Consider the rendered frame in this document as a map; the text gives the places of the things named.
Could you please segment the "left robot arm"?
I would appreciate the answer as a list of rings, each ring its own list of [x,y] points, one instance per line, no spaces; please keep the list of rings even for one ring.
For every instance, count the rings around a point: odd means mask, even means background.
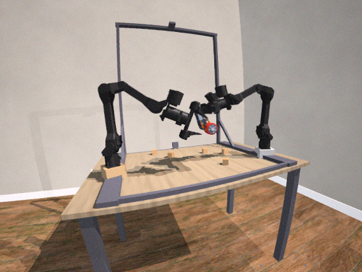
[[[227,92],[226,85],[221,85],[215,87],[215,92],[216,93],[208,92],[208,94],[205,95],[205,98],[208,100],[208,103],[215,101],[218,102],[218,100],[216,100],[216,97],[218,96],[219,98],[224,97],[223,99],[220,99],[220,101],[222,102],[222,109],[227,108],[227,110],[231,110],[232,107],[231,105],[240,104],[240,102],[243,101],[245,97],[248,97],[249,95],[255,92],[261,95],[261,100],[262,100],[261,122],[259,126],[256,127],[256,134],[260,139],[259,148],[271,149],[270,144],[273,136],[270,134],[268,120],[269,120],[270,102],[274,96],[273,88],[261,84],[256,84],[253,85],[253,87],[244,90],[242,93],[233,95]]]

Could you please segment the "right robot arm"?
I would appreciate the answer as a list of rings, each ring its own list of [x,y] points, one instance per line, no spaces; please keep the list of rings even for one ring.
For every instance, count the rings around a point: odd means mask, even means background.
[[[164,121],[164,118],[175,120],[178,114],[178,109],[169,105],[173,105],[175,107],[180,105],[184,95],[182,92],[170,89],[167,99],[158,102],[152,98],[146,97],[144,94],[140,93],[138,90],[134,89],[124,81],[108,84],[102,83],[98,87],[98,94],[101,101],[103,102],[107,135],[105,140],[105,148],[101,153],[103,156],[105,156],[105,167],[108,169],[121,166],[120,156],[117,152],[119,152],[123,142],[122,136],[118,135],[116,131],[113,101],[115,99],[115,94],[122,91],[128,93],[139,102],[142,102],[152,113],[160,113],[163,110],[162,114],[159,115],[162,121]],[[167,107],[163,105],[166,105]],[[163,109],[164,107],[166,107],[166,109]]]

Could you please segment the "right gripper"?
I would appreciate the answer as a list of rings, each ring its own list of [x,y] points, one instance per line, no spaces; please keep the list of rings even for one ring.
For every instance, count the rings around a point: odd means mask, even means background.
[[[188,130],[194,112],[198,113],[199,115],[203,116],[204,118],[208,118],[202,112],[199,105],[200,105],[200,102],[198,102],[198,101],[191,102],[190,107],[189,107],[189,109],[191,109],[190,113],[186,113],[186,112],[183,112],[178,109],[178,114],[174,121],[185,125],[184,130],[181,130],[180,134],[179,134],[179,137],[181,139],[187,140],[187,138],[190,137],[191,135],[201,135],[201,133],[197,133],[197,132],[194,133],[194,132]]]

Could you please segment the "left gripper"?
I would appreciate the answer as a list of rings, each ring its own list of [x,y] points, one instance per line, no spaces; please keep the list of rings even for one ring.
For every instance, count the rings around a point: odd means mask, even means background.
[[[212,114],[212,112],[214,112],[214,114],[217,114],[222,110],[222,102],[218,100],[218,103],[219,104],[217,104],[217,102],[209,102],[207,104],[203,103],[200,104],[200,108],[205,114]]]

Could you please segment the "grey metal overhead frame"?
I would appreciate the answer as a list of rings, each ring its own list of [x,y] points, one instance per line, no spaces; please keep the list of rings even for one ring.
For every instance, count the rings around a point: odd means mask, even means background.
[[[118,81],[121,80],[120,75],[120,40],[118,39],[118,32],[119,28],[137,28],[137,29],[154,29],[154,30],[161,30],[161,31],[173,31],[173,32],[179,32],[179,33],[188,33],[188,34],[197,34],[202,36],[209,36],[213,37],[213,46],[214,46],[214,70],[215,70],[215,87],[219,86],[219,62],[218,62],[218,51],[217,51],[217,34],[216,33],[210,33],[205,31],[198,31],[194,29],[185,29],[185,28],[176,28],[175,29],[169,29],[168,26],[159,26],[159,25],[152,25],[152,24],[137,24],[137,23],[115,23],[116,26],[116,53],[117,53],[117,73],[118,73]],[[122,136],[122,146],[121,146],[121,157],[122,160],[125,160],[125,153],[126,147],[125,147],[125,135],[124,135],[124,141],[123,141],[123,109],[122,109],[122,93],[120,92],[118,94],[119,97],[119,107],[120,107],[120,133]],[[216,114],[216,126],[217,126],[217,144],[220,142],[220,126],[222,127],[225,136],[227,137],[227,140],[229,141],[231,146],[235,146],[226,131],[224,124],[222,123],[220,119],[220,112]]]

